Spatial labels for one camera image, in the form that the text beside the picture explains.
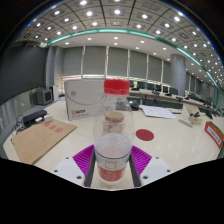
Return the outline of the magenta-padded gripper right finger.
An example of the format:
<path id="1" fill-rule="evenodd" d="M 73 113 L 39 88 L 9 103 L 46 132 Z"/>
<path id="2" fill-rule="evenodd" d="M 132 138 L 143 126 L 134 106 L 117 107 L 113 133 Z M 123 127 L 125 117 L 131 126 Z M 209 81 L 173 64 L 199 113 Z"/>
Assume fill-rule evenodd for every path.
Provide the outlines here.
<path id="1" fill-rule="evenodd" d="M 171 173 L 162 158 L 153 157 L 136 146 L 131 150 L 129 164 L 135 187 L 145 186 Z"/>

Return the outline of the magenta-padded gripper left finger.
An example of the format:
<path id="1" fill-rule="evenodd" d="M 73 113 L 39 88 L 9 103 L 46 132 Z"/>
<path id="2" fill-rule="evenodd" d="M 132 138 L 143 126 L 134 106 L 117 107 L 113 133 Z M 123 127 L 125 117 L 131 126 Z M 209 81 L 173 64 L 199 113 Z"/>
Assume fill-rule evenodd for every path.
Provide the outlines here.
<path id="1" fill-rule="evenodd" d="M 90 187 L 94 167 L 94 146 L 90 145 L 72 157 L 63 158 L 52 173 L 81 187 Z"/>

